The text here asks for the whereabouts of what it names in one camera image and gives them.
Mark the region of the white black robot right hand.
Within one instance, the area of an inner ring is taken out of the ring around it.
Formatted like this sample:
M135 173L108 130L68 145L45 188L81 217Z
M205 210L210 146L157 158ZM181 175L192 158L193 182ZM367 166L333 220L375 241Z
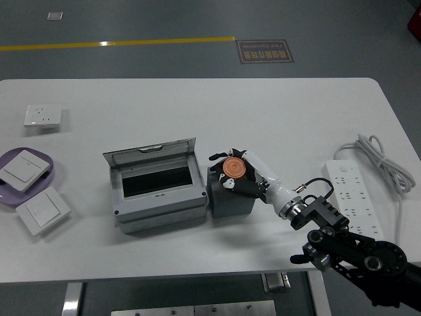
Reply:
M236 159L244 165L243 176L235 177L224 170L223 165L228 159ZM211 155L209 160L216 161L210 169L216 173L225 190L261 199L264 203L272 205L277 216L283 219L286 219L289 210L302 200L298 193L287 188L279 176L252 151L231 148Z

